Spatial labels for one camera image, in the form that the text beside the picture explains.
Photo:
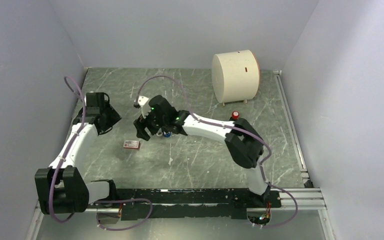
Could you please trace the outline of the red white staple box sleeve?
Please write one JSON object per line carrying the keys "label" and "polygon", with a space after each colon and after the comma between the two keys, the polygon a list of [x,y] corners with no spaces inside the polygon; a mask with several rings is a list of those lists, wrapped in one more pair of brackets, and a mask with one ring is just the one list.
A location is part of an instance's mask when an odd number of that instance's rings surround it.
{"label": "red white staple box sleeve", "polygon": [[125,140],[123,143],[123,148],[138,150],[140,149],[140,145],[141,143],[138,140]]}

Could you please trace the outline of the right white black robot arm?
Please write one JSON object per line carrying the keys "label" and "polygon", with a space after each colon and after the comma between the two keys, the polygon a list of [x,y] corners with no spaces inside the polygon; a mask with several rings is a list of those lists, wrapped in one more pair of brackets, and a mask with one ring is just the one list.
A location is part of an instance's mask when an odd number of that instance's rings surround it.
{"label": "right white black robot arm", "polygon": [[245,170],[250,202],[262,207],[269,200],[270,185],[261,166],[264,141],[244,118],[220,121],[198,116],[187,110],[176,110],[164,97],[138,96],[134,107],[140,116],[133,122],[136,136],[145,141],[158,132],[174,135],[198,136],[225,144],[232,160]]}

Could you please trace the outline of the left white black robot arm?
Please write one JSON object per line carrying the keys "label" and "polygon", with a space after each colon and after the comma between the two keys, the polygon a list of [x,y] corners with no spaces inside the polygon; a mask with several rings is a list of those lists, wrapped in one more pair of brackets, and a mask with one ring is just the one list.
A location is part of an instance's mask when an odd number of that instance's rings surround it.
{"label": "left white black robot arm", "polygon": [[71,133],[63,149],[46,168],[34,175],[41,212],[49,215],[84,212],[90,204],[100,202],[106,208],[114,207],[119,194],[113,180],[83,179],[86,167],[83,161],[96,138],[112,130],[121,116],[110,104],[104,92],[88,92],[82,107],[72,122]]}

